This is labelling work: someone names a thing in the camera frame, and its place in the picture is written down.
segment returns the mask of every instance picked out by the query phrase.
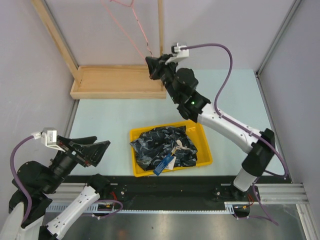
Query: light blue table surface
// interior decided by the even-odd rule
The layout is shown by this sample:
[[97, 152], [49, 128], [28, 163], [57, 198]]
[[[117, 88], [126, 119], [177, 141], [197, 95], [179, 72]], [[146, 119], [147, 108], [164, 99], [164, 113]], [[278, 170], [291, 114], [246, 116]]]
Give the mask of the light blue table surface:
[[[227, 70], [195, 70], [199, 80], [197, 91], [213, 102], [224, 81]], [[220, 95], [218, 106], [243, 123], [264, 130], [271, 128], [263, 100], [252, 70], [233, 70], [229, 82]], [[109, 140], [111, 145], [97, 167], [78, 165], [72, 175], [133, 176], [131, 129], [183, 121], [169, 96], [166, 99], [83, 99], [80, 100], [71, 138], [97, 136], [98, 141]], [[221, 176], [237, 175], [246, 154], [233, 142], [205, 127], [206, 138], [213, 157], [209, 166], [192, 167], [162, 173], [160, 176]], [[284, 170], [273, 157], [269, 171], [283, 174]]]

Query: yellow bin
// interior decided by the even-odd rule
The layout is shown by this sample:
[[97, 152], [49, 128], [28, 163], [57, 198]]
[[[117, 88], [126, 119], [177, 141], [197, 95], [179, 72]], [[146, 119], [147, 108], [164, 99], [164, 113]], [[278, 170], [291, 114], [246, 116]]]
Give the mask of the yellow bin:
[[[130, 142], [139, 138], [141, 133], [150, 131], [157, 127], [165, 127], [165, 126], [172, 126], [172, 127], [186, 126], [186, 134], [188, 135], [188, 137], [191, 139], [191, 141], [194, 143], [194, 145], [198, 150], [198, 152], [196, 153], [197, 161], [196, 161], [195, 167], [201, 167], [201, 166], [212, 164], [213, 159], [211, 156], [211, 152], [207, 142], [204, 128], [201, 124], [195, 123], [191, 120], [132, 129], [130, 131]], [[131, 148], [131, 152], [132, 152], [132, 166], [133, 166], [134, 176], [143, 177], [143, 176], [153, 175], [154, 174], [153, 170], [145, 171], [137, 164], [136, 152], [133, 147]], [[162, 172], [166, 173], [166, 172], [171, 172], [171, 171], [176, 171], [176, 170], [181, 170], [186, 168], [188, 167], [177, 166], [173, 168], [173, 170], [164, 169]]]

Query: purple cable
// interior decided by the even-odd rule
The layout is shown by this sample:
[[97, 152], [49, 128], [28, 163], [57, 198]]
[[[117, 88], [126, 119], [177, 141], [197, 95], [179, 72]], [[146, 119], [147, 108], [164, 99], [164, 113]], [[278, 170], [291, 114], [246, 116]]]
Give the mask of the purple cable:
[[12, 150], [11, 156], [10, 156], [10, 168], [11, 168], [11, 173], [13, 175], [13, 178], [16, 182], [16, 184], [19, 186], [21, 192], [23, 192], [23, 194], [25, 195], [26, 199], [28, 200], [28, 206], [26, 208], [26, 212], [25, 215], [23, 217], [22, 222], [24, 223], [25, 220], [27, 220], [30, 212], [31, 212], [31, 207], [32, 207], [32, 198], [30, 196], [30, 194], [28, 193], [27, 189], [24, 187], [24, 185], [22, 184], [22, 182], [20, 181], [17, 171], [15, 169], [15, 154], [17, 152], [17, 150], [27, 141], [33, 139], [34, 136], [28, 136], [27, 138], [23, 139], [21, 142], [18, 143], [17, 146], [15, 146], [15, 148]]
[[220, 112], [219, 112], [219, 109], [218, 109], [218, 98], [222, 92], [222, 90], [224, 89], [224, 87], [226, 86], [228, 80], [229, 80], [229, 77], [230, 77], [230, 74], [231, 74], [231, 71], [232, 71], [232, 67], [233, 67], [233, 57], [232, 57], [232, 54], [230, 52], [230, 50], [222, 45], [222, 44], [219, 44], [219, 43], [206, 43], [206, 44], [199, 44], [199, 45], [193, 45], [193, 46], [186, 46], [186, 47], [182, 47], [181, 50], [187, 50], [187, 49], [197, 49], [197, 48], [203, 48], [203, 47], [219, 47], [219, 48], [222, 48], [224, 50], [226, 50], [226, 52], [228, 53], [229, 55], [229, 58], [230, 58], [230, 65], [229, 65], [229, 71], [228, 71], [228, 74], [222, 84], [222, 86], [220, 87], [218, 93], [216, 94], [215, 96], [215, 99], [214, 99], [214, 104], [213, 104], [213, 107], [215, 109], [215, 112], [221, 117], [221, 118], [224, 118], [225, 120], [227, 120], [229, 123], [232, 123], [233, 125], [237, 126], [238, 128], [242, 129], [243, 131], [245, 131], [246, 133], [252, 135], [253, 137], [255, 137], [256, 139], [262, 141], [264, 144], [266, 144], [273, 152], [274, 154], [278, 157], [278, 159], [280, 160], [282, 166], [283, 166], [283, 169], [284, 169], [284, 175], [279, 175], [279, 174], [276, 174], [276, 173], [273, 173], [273, 172], [270, 172], [268, 170], [265, 170], [266, 173], [268, 174], [271, 174], [273, 176], [276, 176], [276, 177], [280, 177], [280, 178], [285, 178], [289, 171], [288, 171], [288, 167], [287, 167], [287, 164], [285, 162], [285, 160], [281, 157], [281, 155], [277, 152], [277, 150], [269, 143], [267, 142], [265, 139], [263, 139], [262, 137], [258, 136], [257, 134], [251, 132], [250, 130], [248, 130], [247, 128], [241, 126], [240, 124], [238, 124], [237, 122], [233, 121], [232, 119], [222, 115]]
[[[108, 217], [111, 217], [115, 214], [117, 214], [118, 212], [120, 212], [123, 208], [124, 208], [124, 205], [122, 204], [122, 202], [120, 201], [117, 201], [117, 200], [111, 200], [111, 199], [103, 199], [103, 200], [98, 200], [95, 202], [96, 203], [100, 203], [100, 202], [112, 202], [112, 203], [116, 203], [116, 204], [119, 204], [120, 205], [120, 208], [112, 213], [109, 213], [108, 215], [105, 215], [105, 216], [95, 216], [96, 218], [100, 218], [100, 219], [106, 219]], [[85, 214], [85, 215], [82, 215], [84, 217], [92, 217], [92, 214]]]
[[255, 199], [258, 200], [258, 203], [259, 203], [261, 209], [264, 211], [265, 215], [269, 218], [269, 221], [272, 222], [272, 223], [274, 223], [276, 226], [279, 226], [279, 223], [277, 223], [277, 222], [269, 215], [266, 207], [262, 205], [261, 200], [260, 200], [260, 198], [258, 197], [258, 194], [257, 194], [257, 191], [256, 191], [256, 185], [255, 185], [255, 184], [256, 184], [255, 182], [252, 183], [252, 190], [253, 190], [253, 194], [254, 194], [254, 196], [255, 196]]

